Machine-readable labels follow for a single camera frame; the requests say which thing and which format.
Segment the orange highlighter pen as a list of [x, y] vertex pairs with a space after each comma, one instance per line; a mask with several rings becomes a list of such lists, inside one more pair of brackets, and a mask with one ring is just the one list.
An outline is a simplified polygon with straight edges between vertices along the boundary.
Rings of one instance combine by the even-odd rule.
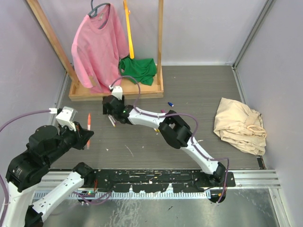
[[[91, 113], [88, 114], [88, 124], [87, 124], [88, 130], [90, 131], [91, 129]], [[90, 148], [90, 139], [87, 142], [87, 149]]]

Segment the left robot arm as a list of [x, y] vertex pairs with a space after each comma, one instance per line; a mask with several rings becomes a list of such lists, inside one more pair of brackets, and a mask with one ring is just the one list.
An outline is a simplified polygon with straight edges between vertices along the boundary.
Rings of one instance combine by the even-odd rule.
[[6, 173], [8, 190], [3, 204], [2, 227], [41, 227], [64, 199], [80, 187], [94, 184], [93, 169], [78, 163], [59, 185], [46, 196], [32, 202], [42, 178], [53, 162], [71, 148], [82, 150], [94, 135], [76, 123], [76, 130], [67, 126], [45, 125], [29, 137], [27, 149], [10, 162]]

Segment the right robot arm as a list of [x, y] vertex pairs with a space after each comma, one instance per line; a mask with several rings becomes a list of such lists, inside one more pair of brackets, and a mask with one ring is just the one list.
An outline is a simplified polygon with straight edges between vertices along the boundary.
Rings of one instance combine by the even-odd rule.
[[149, 112], [134, 105], [125, 105], [122, 99], [109, 95], [103, 98], [103, 110], [122, 123], [141, 125], [158, 129], [168, 145], [186, 152], [207, 174], [212, 186], [225, 186], [227, 169], [220, 159], [213, 158], [195, 139], [197, 128], [191, 132], [190, 126], [183, 120], [184, 113], [170, 110], [168, 113]]

